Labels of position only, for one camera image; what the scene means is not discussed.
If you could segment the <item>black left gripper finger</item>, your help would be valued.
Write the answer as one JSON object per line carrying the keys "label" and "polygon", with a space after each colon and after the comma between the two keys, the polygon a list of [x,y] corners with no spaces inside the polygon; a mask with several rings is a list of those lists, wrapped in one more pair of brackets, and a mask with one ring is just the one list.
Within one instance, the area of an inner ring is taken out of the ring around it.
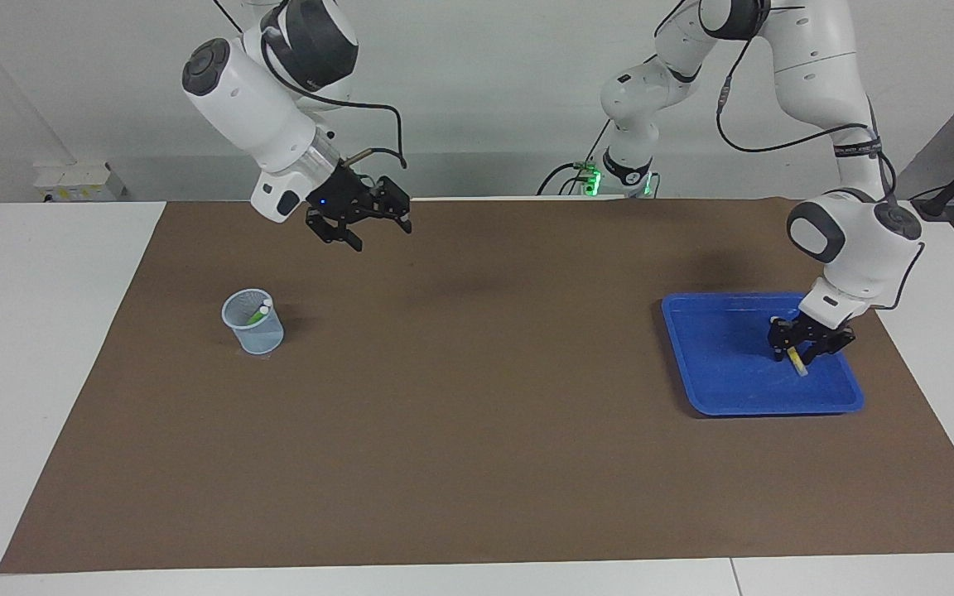
{"label": "black left gripper finger", "polygon": [[796,352],[793,328],[792,320],[769,320],[768,343],[776,362],[782,362]]}
{"label": "black left gripper finger", "polygon": [[817,356],[837,353],[847,347],[853,340],[855,340],[855,332],[853,331],[815,332],[809,339],[802,341],[806,348],[800,355],[800,362],[807,367]]}

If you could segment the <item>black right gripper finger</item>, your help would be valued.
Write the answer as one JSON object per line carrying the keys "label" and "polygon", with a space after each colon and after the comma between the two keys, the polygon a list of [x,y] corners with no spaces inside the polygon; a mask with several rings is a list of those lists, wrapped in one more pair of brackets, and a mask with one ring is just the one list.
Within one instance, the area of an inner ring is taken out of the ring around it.
{"label": "black right gripper finger", "polygon": [[404,233],[412,232],[412,197],[390,178],[376,181],[376,209],[383,219],[392,219]]}
{"label": "black right gripper finger", "polygon": [[361,252],[361,238],[349,230],[344,220],[331,222],[322,214],[308,214],[307,226],[326,244],[341,242],[356,252]]}

